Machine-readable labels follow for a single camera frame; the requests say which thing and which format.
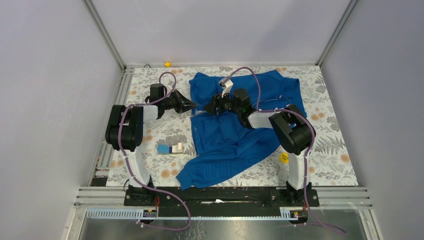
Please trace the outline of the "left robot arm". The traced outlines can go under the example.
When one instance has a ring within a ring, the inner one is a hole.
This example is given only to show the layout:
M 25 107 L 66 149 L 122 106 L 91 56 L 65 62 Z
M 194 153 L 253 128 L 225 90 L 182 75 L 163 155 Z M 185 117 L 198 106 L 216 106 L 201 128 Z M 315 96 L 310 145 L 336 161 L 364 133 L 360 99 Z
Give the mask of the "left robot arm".
M 182 114 L 197 106 L 174 86 L 162 83 L 150 86 L 149 95 L 144 103 L 112 106 L 105 130 L 105 140 L 114 150 L 123 153 L 130 175 L 128 183 L 133 188 L 139 188 L 135 197 L 142 205 L 148 206 L 155 200 L 152 177 L 142 157 L 132 157 L 130 153 L 137 153 L 140 150 L 145 123 L 159 120 L 169 110 Z

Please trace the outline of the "blue white striped block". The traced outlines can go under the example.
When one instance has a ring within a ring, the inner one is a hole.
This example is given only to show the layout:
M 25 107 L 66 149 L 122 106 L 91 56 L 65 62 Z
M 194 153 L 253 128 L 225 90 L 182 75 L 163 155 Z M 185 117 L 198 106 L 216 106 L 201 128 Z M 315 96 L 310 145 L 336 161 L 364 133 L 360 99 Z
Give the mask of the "blue white striped block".
M 181 142 L 176 145 L 159 144 L 156 150 L 160 155 L 182 154 L 184 152 L 184 146 Z

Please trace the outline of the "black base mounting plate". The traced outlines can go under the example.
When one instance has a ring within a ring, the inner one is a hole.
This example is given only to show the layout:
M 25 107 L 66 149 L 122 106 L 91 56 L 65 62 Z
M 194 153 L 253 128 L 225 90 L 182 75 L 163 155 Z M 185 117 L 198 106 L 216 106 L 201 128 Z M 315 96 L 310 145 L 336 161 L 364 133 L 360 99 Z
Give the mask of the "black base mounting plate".
M 303 211 L 305 199 L 292 201 L 286 187 L 159 187 L 156 191 L 128 187 L 126 207 L 152 207 L 166 217 L 186 216 L 275 216 L 279 208 Z

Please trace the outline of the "aluminium frame rail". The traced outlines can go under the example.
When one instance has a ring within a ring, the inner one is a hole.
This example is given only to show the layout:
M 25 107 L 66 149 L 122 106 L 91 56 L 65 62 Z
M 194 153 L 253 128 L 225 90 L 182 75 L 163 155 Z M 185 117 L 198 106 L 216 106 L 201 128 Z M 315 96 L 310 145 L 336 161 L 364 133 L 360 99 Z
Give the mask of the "aluminium frame rail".
M 93 219 L 118 219 L 118 220 L 187 220 L 187 213 L 183 212 L 177 216 L 165 216 L 164 211 L 154 209 L 136 208 L 90 208 L 86 210 L 86 217 Z M 297 221 L 298 218 L 288 209 L 279 208 L 276 215 L 270 216 L 195 216 L 192 220 L 283 220 Z

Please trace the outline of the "floral patterned table mat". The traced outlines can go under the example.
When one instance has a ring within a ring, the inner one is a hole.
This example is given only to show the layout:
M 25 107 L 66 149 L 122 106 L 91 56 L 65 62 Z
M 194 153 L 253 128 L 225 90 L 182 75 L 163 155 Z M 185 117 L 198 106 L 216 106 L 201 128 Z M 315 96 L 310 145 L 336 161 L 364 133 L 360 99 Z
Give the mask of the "floral patterned table mat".
M 151 84 L 176 82 L 176 88 L 186 97 L 190 95 L 190 80 L 203 73 L 222 79 L 228 75 L 243 76 L 251 72 L 265 73 L 275 69 L 283 77 L 299 79 L 301 97 L 307 118 L 316 130 L 316 138 L 308 158 L 308 179 L 313 186 L 356 186 L 358 184 L 348 150 L 338 124 L 321 69 L 318 66 L 237 66 L 130 68 L 123 76 L 117 104 L 141 103 L 149 94 Z M 184 165 L 196 156 L 191 133 L 190 112 L 165 112 L 156 121 L 145 124 L 142 157 L 153 184 L 158 187 L 177 187 L 177 175 Z M 158 145 L 183 144 L 183 153 L 158 154 Z M 289 165 L 280 161 L 281 148 L 242 173 L 223 181 L 223 187 L 283 186 Z

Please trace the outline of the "blue zip-up jacket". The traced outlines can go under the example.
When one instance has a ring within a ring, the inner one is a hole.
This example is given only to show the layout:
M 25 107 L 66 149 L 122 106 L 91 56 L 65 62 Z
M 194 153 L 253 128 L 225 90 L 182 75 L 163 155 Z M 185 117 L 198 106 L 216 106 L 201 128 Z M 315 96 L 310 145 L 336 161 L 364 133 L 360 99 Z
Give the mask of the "blue zip-up jacket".
M 283 77 L 277 70 L 256 76 L 233 76 L 233 89 L 246 89 L 252 105 L 263 110 L 294 104 L 306 114 L 300 81 Z M 224 182 L 266 159 L 280 147 L 270 128 L 243 127 L 234 113 L 212 116 L 206 112 L 191 118 L 191 132 L 197 156 L 187 162 L 177 180 L 182 190 L 206 188 Z

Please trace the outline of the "yellow round sticker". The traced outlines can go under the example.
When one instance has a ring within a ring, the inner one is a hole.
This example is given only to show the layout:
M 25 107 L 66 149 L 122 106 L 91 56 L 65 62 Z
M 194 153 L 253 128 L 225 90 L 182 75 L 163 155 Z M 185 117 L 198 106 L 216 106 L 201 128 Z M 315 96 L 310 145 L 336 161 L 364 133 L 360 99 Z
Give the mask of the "yellow round sticker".
M 279 155 L 279 160 L 283 163 L 283 164 L 288 164 L 289 163 L 289 154 L 287 152 L 282 152 Z

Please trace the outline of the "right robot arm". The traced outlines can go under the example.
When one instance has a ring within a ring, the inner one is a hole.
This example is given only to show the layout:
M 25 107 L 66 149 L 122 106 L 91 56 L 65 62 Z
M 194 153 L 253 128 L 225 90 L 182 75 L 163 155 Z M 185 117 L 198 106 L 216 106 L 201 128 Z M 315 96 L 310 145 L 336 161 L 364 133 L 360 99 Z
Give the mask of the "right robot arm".
M 214 95 L 203 110 L 213 116 L 224 112 L 236 114 L 241 125 L 248 129 L 272 129 L 290 157 L 286 182 L 287 201 L 293 206 L 299 206 L 307 199 L 307 193 L 312 187 L 305 167 L 316 132 L 295 104 L 274 110 L 255 109 L 247 90 L 238 88 L 232 94 L 224 91 Z

